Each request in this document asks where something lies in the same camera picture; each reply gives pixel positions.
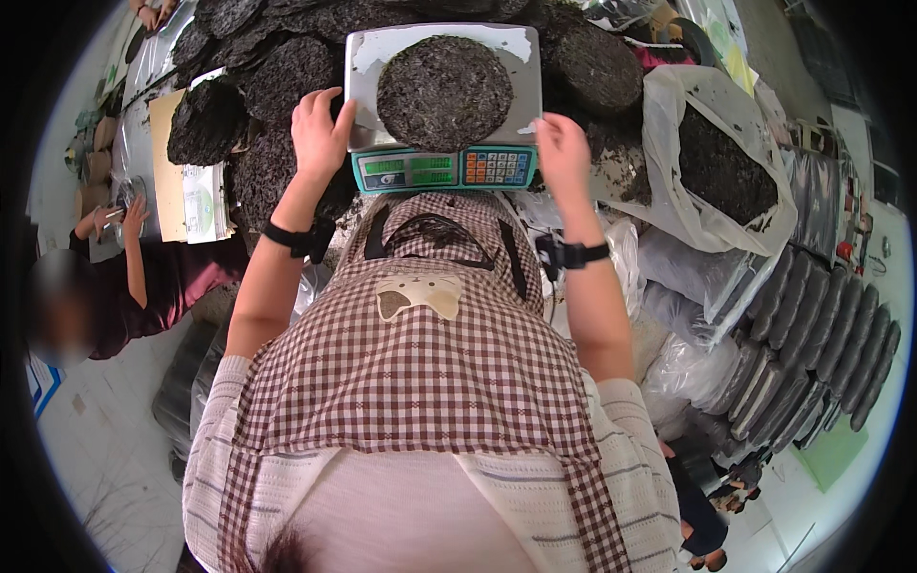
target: hand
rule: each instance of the hand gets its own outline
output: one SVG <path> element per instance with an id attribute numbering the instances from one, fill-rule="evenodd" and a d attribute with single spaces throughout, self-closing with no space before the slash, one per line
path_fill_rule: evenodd
<path id="1" fill-rule="evenodd" d="M 588 205 L 591 153 L 586 134 L 569 117 L 549 112 L 544 116 L 535 120 L 541 176 L 558 207 Z"/>
<path id="2" fill-rule="evenodd" d="M 95 236 L 96 237 L 102 236 L 102 231 L 105 225 L 109 223 L 117 223 L 122 218 L 124 218 L 122 214 L 118 214 L 118 215 L 111 216 L 111 217 L 108 216 L 117 210 L 118 210 L 118 207 L 109 207 L 107 209 L 96 209 L 95 210 L 95 215 L 93 215 L 93 225 L 95 226 Z"/>
<path id="3" fill-rule="evenodd" d="M 149 6 L 142 6 L 137 12 L 137 17 L 147 27 L 147 30 L 153 30 L 159 21 L 160 13 Z"/>
<path id="4" fill-rule="evenodd" d="M 127 208 L 127 213 L 124 215 L 124 222 L 121 224 L 124 226 L 122 230 L 124 231 L 125 237 L 139 237 L 140 224 L 149 217 L 149 211 L 147 211 L 146 207 L 147 199 L 143 195 L 140 195 L 140 197 L 135 199 Z"/>
<path id="5" fill-rule="evenodd" d="M 312 92 L 293 110 L 293 148 L 296 150 L 296 177 L 321 183 L 322 192 L 347 156 L 350 127 L 357 114 L 356 100 L 344 104 L 337 122 L 331 121 L 331 99 L 341 88 Z"/>

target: right hand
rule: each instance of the right hand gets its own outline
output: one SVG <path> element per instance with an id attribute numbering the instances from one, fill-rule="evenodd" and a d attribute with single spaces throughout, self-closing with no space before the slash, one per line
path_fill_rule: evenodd
<path id="1" fill-rule="evenodd" d="M 311 92 L 293 109 L 290 135 L 296 150 L 298 177 L 327 184 L 344 162 L 350 127 L 357 115 L 357 101 L 348 100 L 337 115 L 337 122 L 333 122 L 331 100 L 340 93 L 339 87 Z"/>
<path id="2" fill-rule="evenodd" d="M 538 168 L 558 207 L 589 204 L 591 153 L 586 134 L 575 121 L 544 113 L 535 120 Z"/>

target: checkered apron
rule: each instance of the checkered apron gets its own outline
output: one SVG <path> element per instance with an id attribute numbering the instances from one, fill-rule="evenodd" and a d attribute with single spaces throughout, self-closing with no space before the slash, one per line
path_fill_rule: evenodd
<path id="1" fill-rule="evenodd" d="M 418 305 L 383 322 L 376 285 L 406 273 L 460 277 L 458 315 Z M 575 350 L 543 305 L 535 254 L 492 195 L 380 197 L 322 295 L 253 360 L 220 508 L 221 568 L 256 569 L 244 541 L 263 456 L 349 447 L 547 453 L 566 472 L 590 570 L 629 571 Z"/>

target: dark hair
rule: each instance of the dark hair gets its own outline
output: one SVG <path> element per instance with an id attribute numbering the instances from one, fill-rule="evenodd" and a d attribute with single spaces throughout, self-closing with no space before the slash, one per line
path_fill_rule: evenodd
<path id="1" fill-rule="evenodd" d="M 726 567 L 726 552 L 725 551 L 723 551 L 723 554 L 720 555 L 718 558 L 716 558 L 712 563 L 707 564 L 707 569 L 710 571 L 710 573 L 719 571 L 723 567 Z"/>

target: person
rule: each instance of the person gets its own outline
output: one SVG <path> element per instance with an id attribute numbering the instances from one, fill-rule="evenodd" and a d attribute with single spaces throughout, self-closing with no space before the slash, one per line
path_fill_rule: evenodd
<path id="1" fill-rule="evenodd" d="M 80 288 L 28 296 L 27 306 L 42 325 L 29 337 L 36 347 L 51 349 L 51 356 L 74 338 L 86 343 L 77 361 L 87 354 L 96 360 L 116 356 L 132 339 L 172 328 L 202 296 L 245 274 L 249 256 L 239 234 L 213 243 L 141 246 L 140 227 L 149 216 L 146 201 L 141 196 L 122 215 L 117 211 L 96 208 L 70 233 L 71 251 L 88 261 L 93 231 L 100 236 L 105 224 L 122 222 L 124 250 L 93 263 L 94 284 L 87 287 L 81 281 Z"/>
<path id="2" fill-rule="evenodd" d="M 143 26 L 152 31 L 169 19 L 178 4 L 178 0 L 163 0 L 162 6 L 159 8 L 147 6 L 146 0 L 128 0 L 128 4 L 130 5 L 130 11 L 143 22 Z"/>
<path id="3" fill-rule="evenodd" d="M 717 515 L 707 496 L 691 480 L 674 450 L 665 443 L 660 445 L 678 496 L 681 536 L 684 539 L 681 548 L 692 556 L 702 557 L 708 570 L 719 571 L 726 564 L 723 542 L 729 533 L 729 525 Z"/>
<path id="4" fill-rule="evenodd" d="M 288 244 L 307 250 L 296 233 L 356 114 L 348 101 L 332 120 L 340 93 L 293 111 L 296 172 L 185 472 L 194 556 L 230 573 L 672 570 L 676 493 L 607 256 L 568 270 L 574 349 L 544 319 L 535 252 L 497 194 L 386 193 L 289 325 L 303 256 Z M 604 245 L 582 129 L 545 113 L 536 140 L 565 240 Z"/>

